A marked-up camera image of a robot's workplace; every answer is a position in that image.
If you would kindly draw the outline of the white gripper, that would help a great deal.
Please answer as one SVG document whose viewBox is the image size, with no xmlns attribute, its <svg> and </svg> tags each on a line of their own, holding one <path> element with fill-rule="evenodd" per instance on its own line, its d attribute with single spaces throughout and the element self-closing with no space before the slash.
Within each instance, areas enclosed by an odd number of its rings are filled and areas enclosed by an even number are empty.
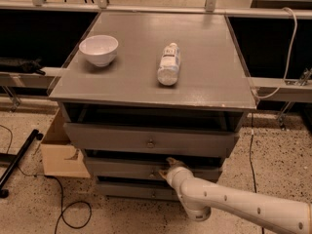
<svg viewBox="0 0 312 234">
<path fill-rule="evenodd" d="M 169 170 L 159 170 L 159 175 L 166 180 L 177 195 L 186 195 L 188 187 L 195 180 L 194 174 L 186 168 L 186 165 L 182 161 L 168 157 L 167 162 L 170 165 Z"/>
</svg>

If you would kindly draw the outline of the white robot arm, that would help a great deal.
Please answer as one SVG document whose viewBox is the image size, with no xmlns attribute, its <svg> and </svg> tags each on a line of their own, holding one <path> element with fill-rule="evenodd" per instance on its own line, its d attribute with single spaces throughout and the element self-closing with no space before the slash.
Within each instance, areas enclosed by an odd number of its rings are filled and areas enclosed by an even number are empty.
<svg viewBox="0 0 312 234">
<path fill-rule="evenodd" d="M 172 157 L 160 176 L 175 191 L 190 219 L 204 221 L 211 209 L 238 216 L 277 234 L 312 234 L 312 206 L 308 203 L 238 190 L 195 177 Z"/>
</svg>

